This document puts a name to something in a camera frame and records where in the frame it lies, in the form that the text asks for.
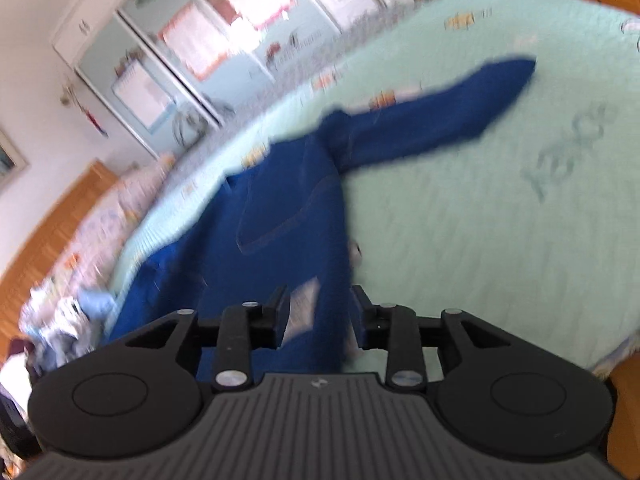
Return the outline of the red hanging ornament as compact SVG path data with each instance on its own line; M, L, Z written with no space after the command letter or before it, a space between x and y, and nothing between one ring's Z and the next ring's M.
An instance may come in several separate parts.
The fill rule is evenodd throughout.
M78 110L81 111L81 114L83 114L85 116L85 118L88 120L88 122L90 122L90 124L93 126L93 128L96 129L96 131L103 136L104 138L108 138L108 133L107 131L100 125L100 123L98 122L98 120L94 117L94 115L90 112L90 110L88 110L87 107L85 107L84 104L82 104L79 100L78 97L75 96L74 97L75 100L75 104L78 107Z

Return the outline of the floral pink pillow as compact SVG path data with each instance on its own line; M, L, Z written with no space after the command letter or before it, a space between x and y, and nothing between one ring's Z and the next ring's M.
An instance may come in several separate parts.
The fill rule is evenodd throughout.
M163 154L112 185L80 222L47 277L30 291L28 304L47 316L58 300L76 295L79 289L104 287L175 161L174 155Z

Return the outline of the mint quilted bee bedspread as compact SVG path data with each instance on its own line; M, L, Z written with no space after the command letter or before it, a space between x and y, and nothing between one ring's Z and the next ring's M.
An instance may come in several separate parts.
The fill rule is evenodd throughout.
M587 0L437 0L357 26L317 76L168 178L113 275L132 324L134 274L198 220L227 174L334 108L408 99L502 54L537 70L466 148L386 162L345 183L355 278L431 315L466 307L599 377L639 350L639 19Z

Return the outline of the white patterned garment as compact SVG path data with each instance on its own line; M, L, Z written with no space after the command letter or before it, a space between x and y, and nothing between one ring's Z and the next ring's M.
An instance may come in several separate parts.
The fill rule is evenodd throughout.
M86 312L77 299L62 298L50 321L37 330L28 364L44 375L84 356L98 345L103 325L101 312Z

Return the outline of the framed wedding photo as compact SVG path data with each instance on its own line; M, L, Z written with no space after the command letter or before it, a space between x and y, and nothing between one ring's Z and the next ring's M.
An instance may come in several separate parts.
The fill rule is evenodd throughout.
M0 131L0 190L3 191L28 167L28 161L9 137Z

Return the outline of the light blue garment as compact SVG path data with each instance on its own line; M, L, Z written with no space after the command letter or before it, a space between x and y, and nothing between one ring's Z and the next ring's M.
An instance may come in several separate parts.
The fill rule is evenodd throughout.
M77 301L82 312L91 321L105 321L117 307L115 298L102 289L79 289Z

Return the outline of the heart pattern bedsheet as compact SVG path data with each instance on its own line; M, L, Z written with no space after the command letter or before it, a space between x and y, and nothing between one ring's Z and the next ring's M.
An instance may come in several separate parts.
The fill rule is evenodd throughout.
M382 13L363 18L343 35L322 42L311 54L284 70L282 78L262 90L221 130L198 141L176 162L158 193L166 198L198 184L208 167L242 169L273 139L314 124L338 105L337 91L352 79L372 89L364 66L373 58L370 45L395 26L399 16Z

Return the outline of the sliding door wardrobe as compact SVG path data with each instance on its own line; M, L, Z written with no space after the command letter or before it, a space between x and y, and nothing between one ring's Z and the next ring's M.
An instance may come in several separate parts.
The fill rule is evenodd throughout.
M76 0L52 46L150 154L182 154L339 34L318 0Z

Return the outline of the wooden headboard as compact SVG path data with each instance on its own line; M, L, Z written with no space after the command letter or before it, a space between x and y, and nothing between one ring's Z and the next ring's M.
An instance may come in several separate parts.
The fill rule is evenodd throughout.
M80 222L119 179L95 160L54 204L1 279L1 359L20 336L18 318L30 289L50 271Z

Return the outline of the blue knit sweater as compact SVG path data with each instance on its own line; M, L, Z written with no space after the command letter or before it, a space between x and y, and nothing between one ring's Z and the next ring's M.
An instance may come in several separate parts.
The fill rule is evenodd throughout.
M532 58L488 63L445 90L360 114L336 110L311 132L272 144L259 164L221 183L183 236L142 263L111 338L182 308L218 318L280 286L317 281L311 326L277 350L256 351L253 370L338 372L352 278L344 174L478 138L535 67Z

